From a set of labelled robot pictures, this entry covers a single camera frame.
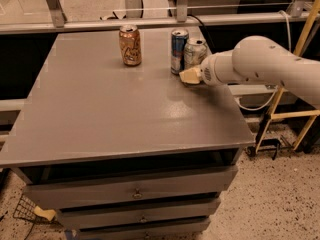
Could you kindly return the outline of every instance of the drawer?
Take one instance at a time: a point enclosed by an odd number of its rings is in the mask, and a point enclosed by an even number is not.
[[[237,167],[115,177],[57,184],[30,185],[24,194],[43,209],[62,209],[130,202],[170,196],[185,196],[226,190]]]
[[[149,224],[155,221],[209,216],[220,205],[215,193],[207,195],[172,198],[172,201],[152,200],[145,202],[108,205],[96,209],[79,209],[74,212],[58,213],[58,221],[68,229],[84,229],[125,224]]]
[[[156,236],[202,232],[207,229],[209,224],[209,218],[201,217],[171,223],[155,223],[148,226],[115,227],[86,232],[80,231],[79,236],[81,240],[147,240]]]

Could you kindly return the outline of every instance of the gray tabletop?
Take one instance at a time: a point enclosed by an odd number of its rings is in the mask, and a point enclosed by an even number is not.
[[[0,153],[0,166],[254,143],[228,87],[185,86],[171,74],[171,29],[140,32],[137,67],[123,64],[118,31],[60,34]]]

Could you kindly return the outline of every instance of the can label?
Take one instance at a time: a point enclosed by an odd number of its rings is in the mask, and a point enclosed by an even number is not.
[[[203,39],[190,38],[184,48],[185,69],[201,64],[206,57],[206,41]]]
[[[178,75],[184,70],[184,47],[189,38],[186,29],[174,29],[171,33],[171,72]]]
[[[141,41],[137,26],[125,25],[120,28],[119,45],[124,64],[136,66],[141,63]]]

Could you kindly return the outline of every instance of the table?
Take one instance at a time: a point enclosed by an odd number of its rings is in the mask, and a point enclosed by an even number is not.
[[[59,34],[0,153],[81,239],[205,230],[254,143],[227,86],[171,74],[171,30],[140,31],[137,67],[118,31]]]

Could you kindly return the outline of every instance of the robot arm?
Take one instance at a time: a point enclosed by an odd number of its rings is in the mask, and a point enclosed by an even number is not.
[[[320,109],[320,62],[297,57],[265,37],[251,36],[234,50],[210,55],[199,77],[210,86],[276,84]]]

